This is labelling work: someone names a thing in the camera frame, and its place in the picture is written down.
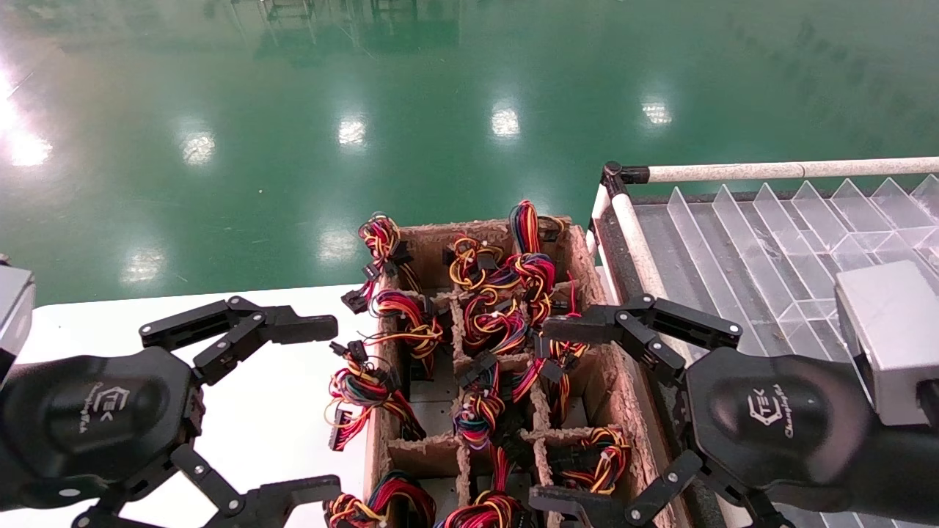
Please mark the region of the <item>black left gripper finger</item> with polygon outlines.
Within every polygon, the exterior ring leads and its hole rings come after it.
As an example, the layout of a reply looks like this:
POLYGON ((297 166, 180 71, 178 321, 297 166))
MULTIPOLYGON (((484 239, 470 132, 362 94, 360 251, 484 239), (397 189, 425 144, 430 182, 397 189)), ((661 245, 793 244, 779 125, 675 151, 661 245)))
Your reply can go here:
POLYGON ((143 498, 181 472, 216 508, 207 527, 285 527, 301 505, 338 498, 334 474, 269 483, 239 494, 192 444, 80 444, 71 452, 73 477, 95 484, 96 505, 74 527, 145 527, 122 518, 124 505, 143 498))
POLYGON ((290 305, 262 307, 244 297, 202 305, 143 325, 145 347, 176 351, 215 338, 194 358, 194 377, 212 386, 268 343, 292 345, 329 341, 338 335, 334 315, 298 315, 290 305))

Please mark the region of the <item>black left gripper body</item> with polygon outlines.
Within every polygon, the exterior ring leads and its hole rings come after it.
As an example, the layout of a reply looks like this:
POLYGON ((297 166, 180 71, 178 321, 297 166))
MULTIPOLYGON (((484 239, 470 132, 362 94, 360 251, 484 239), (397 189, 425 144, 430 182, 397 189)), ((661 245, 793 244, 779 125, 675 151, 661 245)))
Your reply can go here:
POLYGON ((174 354, 16 365, 2 387, 1 507, 56 509, 150 495, 201 434, 202 389, 174 354))

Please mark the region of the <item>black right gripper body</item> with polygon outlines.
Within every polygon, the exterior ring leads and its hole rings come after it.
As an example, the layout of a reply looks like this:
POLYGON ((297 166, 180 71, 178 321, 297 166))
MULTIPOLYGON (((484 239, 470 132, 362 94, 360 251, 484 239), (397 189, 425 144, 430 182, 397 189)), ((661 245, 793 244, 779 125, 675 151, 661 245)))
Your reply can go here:
POLYGON ((849 508, 852 465, 877 423, 851 364, 718 348, 685 371, 684 387, 704 480, 724 500, 849 508))

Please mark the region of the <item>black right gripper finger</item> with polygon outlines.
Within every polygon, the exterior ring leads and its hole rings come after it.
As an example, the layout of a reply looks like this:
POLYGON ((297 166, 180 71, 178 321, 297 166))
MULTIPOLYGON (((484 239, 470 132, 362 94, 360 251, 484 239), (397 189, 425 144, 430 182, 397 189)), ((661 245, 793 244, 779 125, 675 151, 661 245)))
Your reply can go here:
POLYGON ((622 305, 591 305, 581 315, 553 315, 544 321, 547 338, 574 343, 620 345, 658 381, 681 386, 688 363, 663 342, 672 337, 707 351, 735 350, 742 336, 739 325, 667 298, 641 294, 622 305))
POLYGON ((561 487, 530 489, 531 507, 573 516, 586 527, 654 527, 654 519, 690 483, 700 480, 735 507, 744 508, 752 527, 788 527, 785 515, 772 506, 774 488, 796 481, 791 461, 764 462, 754 471, 728 472, 717 461, 693 449, 683 451, 661 477, 655 478, 631 502, 561 487))

